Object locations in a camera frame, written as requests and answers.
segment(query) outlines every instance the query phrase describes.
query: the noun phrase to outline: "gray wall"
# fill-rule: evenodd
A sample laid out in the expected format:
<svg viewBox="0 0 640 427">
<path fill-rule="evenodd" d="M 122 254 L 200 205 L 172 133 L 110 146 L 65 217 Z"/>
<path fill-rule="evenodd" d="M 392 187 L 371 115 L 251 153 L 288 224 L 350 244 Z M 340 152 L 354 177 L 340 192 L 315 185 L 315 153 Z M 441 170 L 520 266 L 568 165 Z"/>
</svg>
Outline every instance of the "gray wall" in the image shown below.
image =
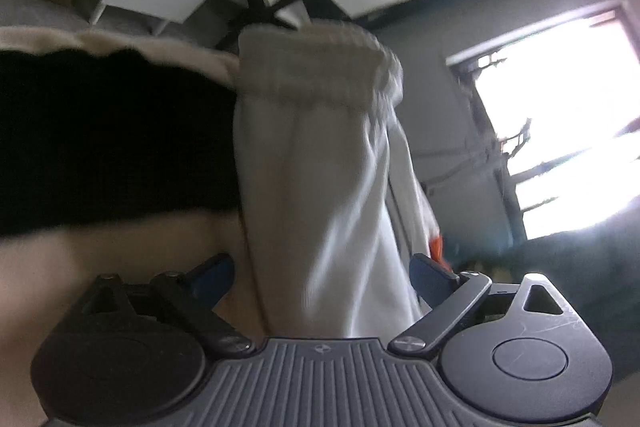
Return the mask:
<svg viewBox="0 0 640 427">
<path fill-rule="evenodd" d="M 479 143 L 466 99 L 445 65 L 447 57 L 523 26 L 607 0 L 439 0 L 418 14 L 377 30 L 404 69 L 398 117 L 412 153 L 472 148 Z M 631 18 L 640 0 L 626 0 Z M 418 179 L 443 174 L 464 156 L 414 159 Z M 466 176 L 430 196 L 443 231 L 474 250 L 501 251 L 512 238 L 491 169 Z"/>
</svg>

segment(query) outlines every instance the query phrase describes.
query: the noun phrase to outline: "bright window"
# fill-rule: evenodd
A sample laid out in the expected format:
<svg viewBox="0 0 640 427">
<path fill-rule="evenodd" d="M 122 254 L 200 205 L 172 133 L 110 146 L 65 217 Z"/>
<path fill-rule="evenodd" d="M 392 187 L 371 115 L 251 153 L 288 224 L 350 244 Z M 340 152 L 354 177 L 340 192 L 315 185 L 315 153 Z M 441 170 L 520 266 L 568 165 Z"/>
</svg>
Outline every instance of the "bright window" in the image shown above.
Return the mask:
<svg viewBox="0 0 640 427">
<path fill-rule="evenodd" d="M 588 227 L 640 195 L 640 63 L 615 11 L 505 46 L 478 68 L 498 139 L 513 137 L 503 151 L 529 239 Z"/>
</svg>

